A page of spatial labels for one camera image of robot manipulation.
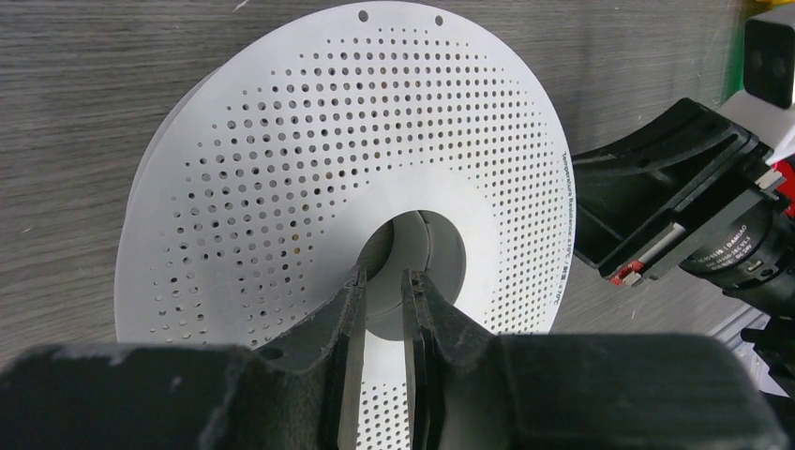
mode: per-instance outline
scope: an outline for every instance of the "metal plate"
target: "metal plate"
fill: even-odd
[[[120,341],[262,345],[394,220],[368,284],[360,411],[360,446],[382,449],[408,446],[400,270],[425,266],[494,332],[550,328],[574,240],[568,148],[533,73],[488,31],[414,4],[335,7],[202,83],[136,174]]]

